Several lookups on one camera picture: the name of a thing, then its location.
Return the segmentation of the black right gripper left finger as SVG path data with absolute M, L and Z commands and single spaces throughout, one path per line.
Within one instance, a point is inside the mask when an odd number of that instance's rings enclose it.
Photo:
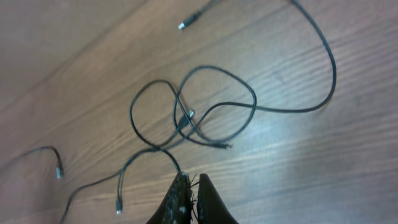
M 179 172 L 158 209 L 147 224 L 187 224 L 192 220 L 192 190 L 189 174 Z

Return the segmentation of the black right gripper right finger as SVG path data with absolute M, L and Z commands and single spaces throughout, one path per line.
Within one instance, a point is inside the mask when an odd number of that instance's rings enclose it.
M 207 174 L 200 174 L 197 220 L 199 224 L 238 224 Z

